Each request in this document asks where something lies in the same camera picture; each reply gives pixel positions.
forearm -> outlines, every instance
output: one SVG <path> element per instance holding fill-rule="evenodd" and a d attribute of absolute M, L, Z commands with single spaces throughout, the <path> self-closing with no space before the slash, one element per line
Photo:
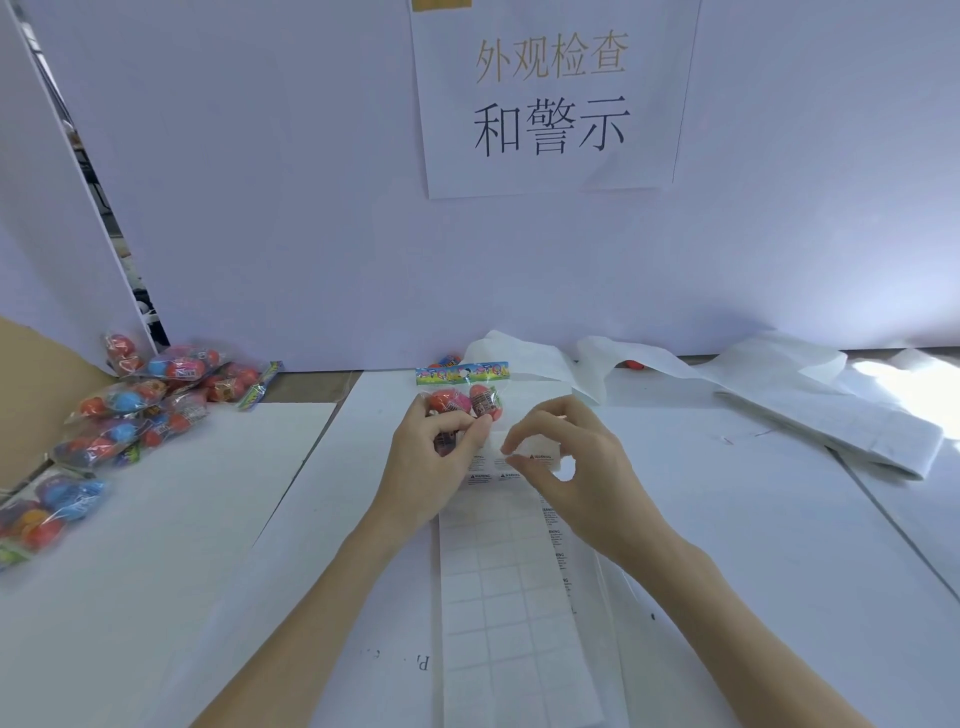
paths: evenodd
<path fill-rule="evenodd" d="M 871 725 L 750 611 L 701 549 L 671 531 L 653 553 L 621 566 L 684 634 L 744 728 Z"/>
<path fill-rule="evenodd" d="M 373 584 L 402 544 L 402 535 L 380 527 L 368 514 L 300 604 L 207 707 L 194 728 L 297 728 L 302 724 L 320 700 Z"/>

orange ball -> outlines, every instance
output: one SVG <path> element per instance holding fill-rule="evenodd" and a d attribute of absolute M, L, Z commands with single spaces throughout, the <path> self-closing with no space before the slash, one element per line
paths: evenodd
<path fill-rule="evenodd" d="M 30 551 L 42 551 L 57 539 L 65 526 L 66 521 L 62 519 L 50 519 L 25 531 L 20 540 Z"/>

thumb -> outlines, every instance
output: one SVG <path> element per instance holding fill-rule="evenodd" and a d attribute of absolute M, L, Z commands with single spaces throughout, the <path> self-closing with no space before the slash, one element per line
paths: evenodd
<path fill-rule="evenodd" d="M 563 482 L 550 472 L 543 463 L 532 460 L 522 455 L 511 455 L 507 458 L 507 464 L 523 475 L 547 501 L 553 505 L 554 496 L 561 488 Z"/>
<path fill-rule="evenodd" d="M 493 418 L 490 415 L 484 415 L 473 422 L 473 424 L 464 433 L 457 448 L 451 452 L 446 459 L 452 458 L 452 462 L 458 467 L 462 467 L 464 473 L 470 467 L 473 456 L 480 451 L 483 444 L 487 442 L 490 435 L 490 428 L 493 425 Z"/>

cardboard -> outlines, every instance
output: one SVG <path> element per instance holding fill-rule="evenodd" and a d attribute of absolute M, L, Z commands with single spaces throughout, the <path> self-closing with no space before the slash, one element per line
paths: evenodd
<path fill-rule="evenodd" d="M 65 346 L 2 317 L 0 352 L 0 491 L 7 491 L 44 462 L 77 402 L 113 377 Z"/>

plastic bag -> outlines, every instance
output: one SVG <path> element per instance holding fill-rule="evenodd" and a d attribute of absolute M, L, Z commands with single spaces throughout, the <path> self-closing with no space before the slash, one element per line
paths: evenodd
<path fill-rule="evenodd" d="M 477 417 L 484 414 L 493 417 L 490 437 L 473 457 L 468 469 L 470 482 L 520 478 L 520 473 L 507 464 L 500 447 L 511 426 L 527 414 L 531 405 L 529 398 L 522 394 L 523 382 L 510 381 L 507 362 L 417 369 L 417 385 L 428 397 L 434 412 L 462 409 Z M 441 433 L 434 441 L 434 449 L 440 455 L 446 455 L 454 450 L 462 436 L 462 432 Z M 516 454 L 539 460 L 554 471 L 561 465 L 560 446 L 542 435 L 524 440 Z"/>
<path fill-rule="evenodd" d="M 204 417 L 206 417 L 204 392 L 196 391 L 177 395 L 165 401 L 160 406 L 159 412 L 147 418 L 149 427 L 140 437 L 140 445 L 144 449 L 159 448 L 167 440 L 193 429 L 194 425 Z"/>
<path fill-rule="evenodd" d="M 51 468 L 0 507 L 0 570 L 55 543 L 99 505 L 107 484 Z"/>
<path fill-rule="evenodd" d="M 178 345 L 157 354 L 138 374 L 158 379 L 199 381 L 228 361 L 229 358 L 218 349 L 192 344 Z"/>
<path fill-rule="evenodd" d="M 432 412 L 460 410 L 476 417 L 489 414 L 495 422 L 503 414 L 500 389 L 509 379 L 510 365 L 505 361 L 417 369 L 417 386 L 427 396 Z M 453 432 L 441 432 L 433 443 L 434 450 L 444 456 L 456 445 Z"/>
<path fill-rule="evenodd" d="M 87 419 L 54 446 L 50 459 L 70 470 L 91 473 L 136 442 L 148 427 L 146 419 Z"/>
<path fill-rule="evenodd" d="M 234 361 L 205 378 L 200 386 L 205 390 L 208 401 L 236 402 L 238 409 L 247 411 L 263 399 L 270 382 L 282 371 L 282 361 Z"/>
<path fill-rule="evenodd" d="M 119 376 L 131 375 L 143 369 L 143 358 L 129 337 L 122 333 L 109 333 L 104 336 L 104 346 L 107 347 L 110 366 Z"/>
<path fill-rule="evenodd" d="M 89 417 L 132 415 L 160 404 L 166 394 L 167 384 L 160 379 L 120 381 L 83 400 L 67 418 L 67 423 Z"/>

